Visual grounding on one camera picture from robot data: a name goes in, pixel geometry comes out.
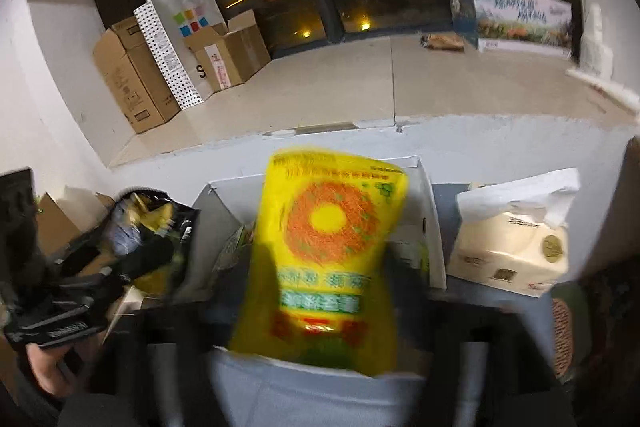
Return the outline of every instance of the beige tissue pack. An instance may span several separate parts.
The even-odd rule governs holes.
[[[564,220],[579,188],[577,169],[563,169],[462,192],[447,273],[541,296],[569,270]]]

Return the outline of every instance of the tissue package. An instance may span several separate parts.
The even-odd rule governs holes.
[[[504,212],[463,221],[447,273],[502,290],[540,297],[569,270],[566,229]]]

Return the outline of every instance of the white tissue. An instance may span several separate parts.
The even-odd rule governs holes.
[[[463,221],[478,221],[503,212],[531,216],[554,229],[564,223],[580,189],[578,169],[552,171],[514,182],[458,194]]]

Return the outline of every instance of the gold round sticker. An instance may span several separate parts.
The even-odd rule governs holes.
[[[560,260],[564,255],[564,251],[562,250],[562,243],[559,237],[547,235],[542,240],[542,255],[544,255],[545,259],[550,263],[557,263]]]

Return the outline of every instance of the qr code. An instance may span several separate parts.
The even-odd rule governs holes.
[[[165,49],[167,49],[170,45],[169,43],[169,37],[167,37],[167,34],[165,32],[158,32],[153,36],[153,40],[156,44],[156,46],[158,46],[158,50],[163,52]]]
[[[178,57],[175,53],[166,54],[164,57],[162,57],[162,61],[169,71],[177,70],[177,68],[180,67],[180,60],[178,60]]]
[[[498,268],[494,273],[493,279],[500,279],[502,281],[511,282],[516,273],[517,272],[514,272],[513,270],[507,270],[506,268]]]

